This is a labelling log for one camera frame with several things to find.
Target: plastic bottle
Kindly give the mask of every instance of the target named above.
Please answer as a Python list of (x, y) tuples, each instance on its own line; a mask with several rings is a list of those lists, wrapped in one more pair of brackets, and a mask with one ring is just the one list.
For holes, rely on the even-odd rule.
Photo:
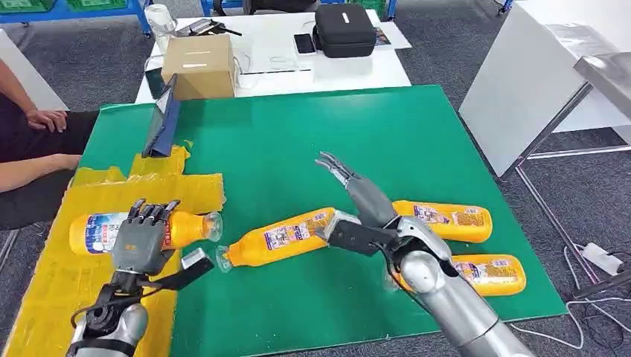
[[(521, 292), (526, 287), (526, 274), (517, 258), (506, 254), (455, 255), (453, 265), (481, 296), (505, 296)], [(385, 273), (386, 286), (398, 289), (390, 274)], [(401, 285), (410, 286), (400, 274), (394, 273)]]
[(482, 207), (411, 201), (392, 206), (402, 216), (419, 217), (443, 239), (481, 243), (493, 230), (491, 215)]
[[(107, 253), (114, 247), (124, 213), (97, 213), (79, 216), (70, 224), (70, 248), (75, 254)], [(163, 249), (184, 248), (197, 240), (216, 242), (221, 237), (223, 223), (217, 212), (197, 216), (176, 210), (167, 224)]]
[(151, 4), (144, 8), (144, 15), (162, 54), (167, 53), (169, 39), (176, 37), (177, 21), (163, 4)]
[(231, 244), (217, 247), (217, 265), (222, 271), (233, 266), (261, 266), (327, 246), (315, 235), (333, 216), (334, 208), (321, 208), (254, 229)]

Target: green mat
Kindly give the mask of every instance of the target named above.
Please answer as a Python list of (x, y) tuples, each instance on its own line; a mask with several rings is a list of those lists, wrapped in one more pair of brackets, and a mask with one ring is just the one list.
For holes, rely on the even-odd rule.
[[(141, 109), (108, 110), (121, 113), (99, 119), (82, 165), (131, 163), (134, 152), (127, 150), (123, 158), (107, 133), (134, 143), (135, 152), (141, 149), (145, 132), (137, 125), (146, 124), (131, 120)], [(145, 123), (150, 112), (142, 110), (146, 114), (138, 121)], [(176, 142), (183, 140), (194, 142), (185, 173), (224, 175), (220, 244), (316, 208), (355, 213), (343, 187), (313, 163), (318, 151), (326, 150), (392, 200), (487, 208), (494, 223), (488, 241), (449, 244), (455, 254), (512, 254), (522, 262), (526, 289), (488, 298), (490, 304), (505, 320), (566, 313), (438, 86), (185, 102), (176, 133)], [(197, 246), (213, 253), (215, 244), (192, 248)], [(215, 269), (179, 293), (171, 355), (260, 355), (437, 330), (405, 293), (387, 292), (383, 277), (379, 255), (337, 248), (227, 274)]]

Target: carpet floor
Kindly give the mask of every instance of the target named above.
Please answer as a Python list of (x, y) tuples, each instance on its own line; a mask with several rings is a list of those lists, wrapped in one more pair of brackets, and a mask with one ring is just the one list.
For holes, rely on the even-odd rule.
[[(201, 16), (195, 0), (163, 0), (175, 16)], [(493, 44), (503, 18), (492, 0), (399, 0), (395, 22), (413, 48), (399, 57), (414, 84), (437, 83), (455, 108), (460, 106), (480, 64)], [(73, 110), (104, 103), (130, 103), (141, 82), (142, 68), (153, 45), (133, 16), (64, 22), (4, 25), (3, 28)], [(543, 149), (576, 149), (621, 144), (611, 129), (553, 135)], [(619, 152), (533, 161), (526, 173), (577, 243), (595, 242), (607, 250), (631, 243), (628, 209), (631, 199), (631, 154)], [(563, 242), (517, 175), (498, 185), (562, 298), (571, 298), (574, 282), (561, 258)], [(4, 344), (32, 275), (49, 222), (20, 232), (0, 274), (0, 347)], [(7, 232), (0, 232), (0, 245)], [(586, 277), (579, 274), (582, 283)], [(629, 286), (613, 294), (624, 296)], [(631, 325), (628, 309), (607, 309)], [(584, 308), (575, 307), (579, 319)], [(586, 333), (581, 351), (544, 338), (517, 332), (538, 356), (631, 356), (628, 334), (608, 320), (589, 318), (598, 330)], [(518, 323), (577, 344), (579, 335), (568, 316)], [(582, 322), (587, 331), (586, 321)], [(609, 347), (600, 346), (597, 341)], [(442, 334), (395, 338), (290, 356), (456, 356)]]

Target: black bag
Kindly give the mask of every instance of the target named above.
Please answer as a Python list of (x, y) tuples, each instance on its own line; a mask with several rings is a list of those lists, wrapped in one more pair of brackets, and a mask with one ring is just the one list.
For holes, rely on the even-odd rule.
[(331, 58), (366, 57), (373, 53), (377, 36), (360, 4), (329, 4), (315, 11), (315, 48)]

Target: robotic hand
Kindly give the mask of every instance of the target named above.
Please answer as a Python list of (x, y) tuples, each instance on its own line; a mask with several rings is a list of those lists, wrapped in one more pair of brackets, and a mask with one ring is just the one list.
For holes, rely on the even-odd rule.
[(534, 356), (453, 267), (449, 246), (425, 222), (399, 216), (369, 179), (329, 153), (320, 155), (315, 162), (344, 185), (359, 211), (357, 217), (336, 211), (318, 233), (324, 240), (367, 256), (381, 251), (394, 281), (393, 271), (401, 273), (414, 290), (410, 296), (432, 315), (461, 356)]
[[(96, 303), (77, 310), (71, 317), (75, 328), (66, 357), (132, 357), (147, 329), (147, 310), (142, 298), (162, 289), (180, 290), (213, 268), (201, 248), (182, 258), (183, 270), (155, 281), (174, 250), (162, 251), (167, 221), (179, 201), (168, 205), (145, 205), (138, 200), (129, 210), (112, 249), (115, 271), (103, 285)], [(144, 294), (144, 287), (154, 288)], [(81, 312), (85, 317), (76, 324)]]

